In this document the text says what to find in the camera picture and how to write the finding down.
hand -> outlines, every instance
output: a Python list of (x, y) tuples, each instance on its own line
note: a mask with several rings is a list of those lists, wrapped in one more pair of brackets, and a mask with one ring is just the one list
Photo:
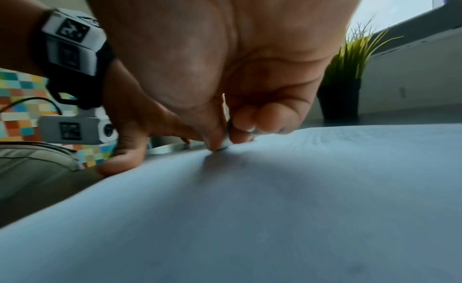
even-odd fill
[(103, 106), (119, 134), (112, 157), (98, 166), (98, 171), (105, 177), (140, 165), (148, 137), (202, 140), (178, 116), (150, 99), (119, 60), (111, 64), (105, 77)]
[(304, 120), (359, 0), (88, 0), (115, 53), (210, 150)]

colorful tiled wall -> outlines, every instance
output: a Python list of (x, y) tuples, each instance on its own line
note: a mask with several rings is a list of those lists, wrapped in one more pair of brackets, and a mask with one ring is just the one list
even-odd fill
[[(33, 96), (53, 99), (45, 88), (46, 78), (0, 69), (0, 108), (17, 100)], [(76, 108), (71, 105), (58, 104), (64, 115), (73, 115)], [(0, 142), (37, 141), (41, 138), (37, 130), (37, 120), (41, 115), (56, 115), (53, 106), (42, 100), (27, 101), (17, 104), (0, 114)], [(91, 167), (107, 159), (115, 142), (101, 146), (65, 145), (78, 150), (77, 155), (83, 167)]]

white sensor device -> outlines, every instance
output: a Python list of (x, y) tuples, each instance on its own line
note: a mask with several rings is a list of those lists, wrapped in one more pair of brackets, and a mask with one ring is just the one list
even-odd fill
[(76, 116), (42, 116), (38, 128), (46, 143), (101, 145), (118, 138), (102, 107), (79, 109)]

khaki pants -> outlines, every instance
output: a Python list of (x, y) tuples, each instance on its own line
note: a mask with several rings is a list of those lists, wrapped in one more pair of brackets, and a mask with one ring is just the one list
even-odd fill
[(0, 142), (0, 227), (99, 182), (80, 170), (76, 152), (45, 143)]

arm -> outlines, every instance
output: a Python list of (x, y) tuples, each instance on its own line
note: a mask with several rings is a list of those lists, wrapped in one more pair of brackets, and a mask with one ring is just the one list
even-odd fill
[(30, 55), (29, 39), (47, 15), (36, 0), (0, 0), (0, 67), (44, 76)]

